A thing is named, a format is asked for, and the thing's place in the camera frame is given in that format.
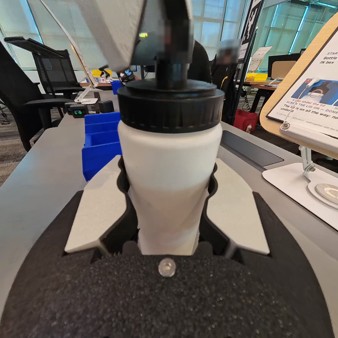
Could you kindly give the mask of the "wooden instruction board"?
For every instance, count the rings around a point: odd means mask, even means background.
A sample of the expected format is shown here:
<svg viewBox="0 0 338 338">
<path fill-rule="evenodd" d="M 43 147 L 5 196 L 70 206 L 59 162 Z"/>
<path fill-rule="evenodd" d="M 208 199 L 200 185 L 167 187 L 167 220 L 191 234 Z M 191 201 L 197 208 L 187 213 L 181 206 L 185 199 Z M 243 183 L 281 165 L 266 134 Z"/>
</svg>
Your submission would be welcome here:
<svg viewBox="0 0 338 338">
<path fill-rule="evenodd" d="M 337 159 L 337 24 L 335 14 L 315 36 L 264 105 L 269 133 Z"/>
</svg>

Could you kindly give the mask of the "black bottle lid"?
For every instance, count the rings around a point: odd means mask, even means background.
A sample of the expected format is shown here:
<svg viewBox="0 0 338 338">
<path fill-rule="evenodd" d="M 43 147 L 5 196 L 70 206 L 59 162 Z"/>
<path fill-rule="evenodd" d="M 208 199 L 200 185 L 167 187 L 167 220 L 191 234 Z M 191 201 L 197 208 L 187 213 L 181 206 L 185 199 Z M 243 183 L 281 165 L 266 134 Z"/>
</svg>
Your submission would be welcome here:
<svg viewBox="0 0 338 338">
<path fill-rule="evenodd" d="M 187 78 L 187 64 L 160 60 L 155 79 L 136 80 L 118 89 L 122 122 L 152 133 L 194 133 L 221 121 L 224 92 Z"/>
</svg>

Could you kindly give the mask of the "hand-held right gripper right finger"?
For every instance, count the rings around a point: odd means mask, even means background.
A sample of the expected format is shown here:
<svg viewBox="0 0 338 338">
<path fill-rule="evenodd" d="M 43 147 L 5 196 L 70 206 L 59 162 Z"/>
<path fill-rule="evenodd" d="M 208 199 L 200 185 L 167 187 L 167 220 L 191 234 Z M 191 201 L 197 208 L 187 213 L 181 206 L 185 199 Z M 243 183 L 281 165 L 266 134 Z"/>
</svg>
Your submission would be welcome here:
<svg viewBox="0 0 338 338">
<path fill-rule="evenodd" d="M 202 209 L 200 239 L 211 244 L 213 253 L 231 258 L 238 249 L 268 256 L 254 194 L 246 181 L 221 159 L 215 160 Z"/>
</svg>

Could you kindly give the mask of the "white paper sign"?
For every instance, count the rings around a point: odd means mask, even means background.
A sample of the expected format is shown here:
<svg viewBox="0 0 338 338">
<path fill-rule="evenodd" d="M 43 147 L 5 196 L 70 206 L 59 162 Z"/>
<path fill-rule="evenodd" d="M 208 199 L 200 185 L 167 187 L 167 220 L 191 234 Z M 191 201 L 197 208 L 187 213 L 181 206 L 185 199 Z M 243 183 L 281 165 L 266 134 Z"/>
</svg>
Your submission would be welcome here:
<svg viewBox="0 0 338 338">
<path fill-rule="evenodd" d="M 260 47 L 252 56 L 249 67 L 248 67 L 248 72 L 250 73 L 255 73 L 264 56 L 266 55 L 266 53 L 268 53 L 268 51 L 272 48 L 272 46 L 266 46 L 266 47 Z"/>
</svg>

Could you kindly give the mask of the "tilted instruction board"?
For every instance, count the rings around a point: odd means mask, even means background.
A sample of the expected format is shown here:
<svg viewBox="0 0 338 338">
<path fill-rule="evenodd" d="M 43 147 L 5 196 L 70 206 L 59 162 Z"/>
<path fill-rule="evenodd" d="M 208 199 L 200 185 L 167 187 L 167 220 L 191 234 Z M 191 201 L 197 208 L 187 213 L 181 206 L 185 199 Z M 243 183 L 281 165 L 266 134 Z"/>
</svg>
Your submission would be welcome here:
<svg viewBox="0 0 338 338">
<path fill-rule="evenodd" d="M 57 19 L 57 17 L 54 15 L 54 13 L 51 11 L 51 9 L 47 6 L 47 4 L 43 0 L 40 0 L 40 2 L 45 7 L 45 9 L 49 12 L 51 17 L 54 19 L 54 21 L 57 23 L 57 25 L 60 27 L 60 29 L 64 32 L 65 36 L 70 41 L 72 50 L 75 53 L 80 65 L 82 67 L 82 70 L 85 73 L 86 78 L 89 81 L 89 86 L 86 87 L 86 89 L 76 97 L 75 102 L 79 102 L 79 103 L 82 103 L 82 104 L 89 103 L 89 101 L 88 101 L 89 99 L 86 99 L 85 97 L 89 92 L 94 92 L 97 89 L 98 82 L 91 75 L 91 72 L 90 72 L 90 70 L 89 70 L 89 68 L 88 68 L 88 66 L 87 66 L 87 64 L 86 64 L 86 62 L 83 58 L 82 52 L 80 51 L 79 47 L 77 46 L 77 44 L 75 43 L 74 39 L 71 37 L 69 32 L 61 24 L 61 22 Z"/>
</svg>

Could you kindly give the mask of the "black battery charger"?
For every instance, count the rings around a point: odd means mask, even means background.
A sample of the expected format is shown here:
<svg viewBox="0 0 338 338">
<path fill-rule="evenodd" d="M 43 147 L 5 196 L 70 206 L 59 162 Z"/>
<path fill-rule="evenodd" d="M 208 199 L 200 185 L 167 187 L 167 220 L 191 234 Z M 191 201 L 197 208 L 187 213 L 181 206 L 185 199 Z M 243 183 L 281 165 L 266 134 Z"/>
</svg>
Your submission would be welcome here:
<svg viewBox="0 0 338 338">
<path fill-rule="evenodd" d="M 79 102 L 67 102 L 65 103 L 65 109 L 67 114 L 74 118 L 83 118 L 89 114 L 87 105 Z"/>
</svg>

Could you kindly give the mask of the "white plastic bottle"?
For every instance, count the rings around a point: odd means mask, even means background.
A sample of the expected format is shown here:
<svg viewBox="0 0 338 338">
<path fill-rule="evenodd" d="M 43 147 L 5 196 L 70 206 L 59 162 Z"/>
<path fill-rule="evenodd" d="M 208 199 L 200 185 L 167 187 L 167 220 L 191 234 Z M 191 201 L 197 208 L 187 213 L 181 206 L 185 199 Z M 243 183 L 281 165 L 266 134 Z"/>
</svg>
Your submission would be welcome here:
<svg viewBox="0 0 338 338">
<path fill-rule="evenodd" d="M 151 133 L 120 121 L 118 135 L 144 255 L 191 255 L 222 126 L 193 133 Z"/>
</svg>

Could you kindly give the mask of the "black marker banner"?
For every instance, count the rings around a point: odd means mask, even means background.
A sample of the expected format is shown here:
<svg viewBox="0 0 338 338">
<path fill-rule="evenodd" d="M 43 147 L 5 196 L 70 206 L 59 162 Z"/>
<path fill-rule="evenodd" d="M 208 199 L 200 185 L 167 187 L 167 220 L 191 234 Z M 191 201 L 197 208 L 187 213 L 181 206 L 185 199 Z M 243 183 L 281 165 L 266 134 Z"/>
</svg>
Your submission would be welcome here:
<svg viewBox="0 0 338 338">
<path fill-rule="evenodd" d="M 251 0 L 242 33 L 241 46 L 246 46 L 253 36 L 264 2 L 264 0 Z"/>
</svg>

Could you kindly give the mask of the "black monitor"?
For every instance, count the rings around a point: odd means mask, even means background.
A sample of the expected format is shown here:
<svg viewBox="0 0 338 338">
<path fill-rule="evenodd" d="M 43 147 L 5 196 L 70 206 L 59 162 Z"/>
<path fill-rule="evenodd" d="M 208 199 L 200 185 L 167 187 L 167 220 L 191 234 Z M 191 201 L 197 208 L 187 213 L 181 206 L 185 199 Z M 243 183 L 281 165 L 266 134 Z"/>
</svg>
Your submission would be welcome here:
<svg viewBox="0 0 338 338">
<path fill-rule="evenodd" d="M 131 65 L 154 65 L 158 53 L 164 51 L 165 25 L 163 20 L 145 21 L 137 35 Z"/>
<path fill-rule="evenodd" d="M 300 58 L 301 53 L 291 53 L 291 54 L 284 54 L 284 55 L 274 55 L 268 57 L 268 77 L 272 77 L 273 73 L 273 64 L 275 62 L 283 62 L 285 64 L 281 65 L 281 69 L 289 72 L 294 64 Z"/>
</svg>

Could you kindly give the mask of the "printed instruction sheet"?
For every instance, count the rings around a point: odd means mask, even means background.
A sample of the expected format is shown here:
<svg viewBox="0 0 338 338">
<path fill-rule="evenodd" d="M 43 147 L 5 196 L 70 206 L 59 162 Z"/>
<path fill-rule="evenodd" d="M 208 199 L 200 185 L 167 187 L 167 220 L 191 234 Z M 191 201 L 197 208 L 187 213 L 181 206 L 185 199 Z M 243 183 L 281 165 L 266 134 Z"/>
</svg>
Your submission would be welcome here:
<svg viewBox="0 0 338 338">
<path fill-rule="evenodd" d="M 337 29 L 316 49 L 307 48 L 276 91 L 267 118 L 337 138 Z"/>
</svg>

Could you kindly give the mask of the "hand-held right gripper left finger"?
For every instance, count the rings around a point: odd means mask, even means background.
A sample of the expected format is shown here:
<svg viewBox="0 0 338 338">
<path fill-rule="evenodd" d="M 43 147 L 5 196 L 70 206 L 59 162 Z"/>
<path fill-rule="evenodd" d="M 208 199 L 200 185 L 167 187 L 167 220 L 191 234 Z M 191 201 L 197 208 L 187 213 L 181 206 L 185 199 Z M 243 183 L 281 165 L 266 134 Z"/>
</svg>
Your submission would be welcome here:
<svg viewBox="0 0 338 338">
<path fill-rule="evenodd" d="M 123 157 L 115 156 L 85 186 L 65 252 L 99 249 L 104 255 L 121 252 L 137 235 L 137 213 L 129 197 Z"/>
</svg>

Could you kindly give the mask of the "black mesh office chair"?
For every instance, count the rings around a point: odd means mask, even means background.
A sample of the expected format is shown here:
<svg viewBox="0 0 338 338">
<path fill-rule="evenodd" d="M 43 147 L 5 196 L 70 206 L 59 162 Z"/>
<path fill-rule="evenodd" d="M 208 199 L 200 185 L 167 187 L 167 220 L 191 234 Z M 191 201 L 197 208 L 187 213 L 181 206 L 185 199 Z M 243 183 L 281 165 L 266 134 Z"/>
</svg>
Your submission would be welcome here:
<svg viewBox="0 0 338 338">
<path fill-rule="evenodd" d="M 74 99 L 84 91 L 77 81 L 67 49 L 55 50 L 22 36 L 6 37 L 4 41 L 32 53 L 47 98 L 62 94 L 65 99 Z"/>
</svg>

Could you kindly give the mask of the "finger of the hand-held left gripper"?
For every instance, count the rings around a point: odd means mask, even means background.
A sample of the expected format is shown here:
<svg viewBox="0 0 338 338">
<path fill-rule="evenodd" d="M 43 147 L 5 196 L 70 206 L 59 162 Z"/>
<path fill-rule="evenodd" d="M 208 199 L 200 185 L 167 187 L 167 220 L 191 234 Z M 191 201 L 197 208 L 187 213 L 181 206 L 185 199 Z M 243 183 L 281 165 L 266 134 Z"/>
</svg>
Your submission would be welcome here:
<svg viewBox="0 0 338 338">
<path fill-rule="evenodd" d="M 87 26 L 111 70 L 131 63 L 145 0 L 77 0 Z"/>
<path fill-rule="evenodd" d="M 190 0 L 160 0 L 160 8 L 167 20 L 192 20 L 193 10 Z"/>
</svg>

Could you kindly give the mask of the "red bag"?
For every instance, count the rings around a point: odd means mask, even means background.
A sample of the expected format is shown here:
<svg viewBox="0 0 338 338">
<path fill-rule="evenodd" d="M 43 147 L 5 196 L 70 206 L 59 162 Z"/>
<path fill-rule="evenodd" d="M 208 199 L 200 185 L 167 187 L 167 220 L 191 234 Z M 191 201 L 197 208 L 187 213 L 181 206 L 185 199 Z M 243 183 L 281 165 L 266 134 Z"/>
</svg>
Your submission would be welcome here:
<svg viewBox="0 0 338 338">
<path fill-rule="evenodd" d="M 233 126 L 246 133 L 252 133 L 255 131 L 258 120 L 259 115 L 255 112 L 251 113 L 241 109 L 236 109 Z"/>
</svg>

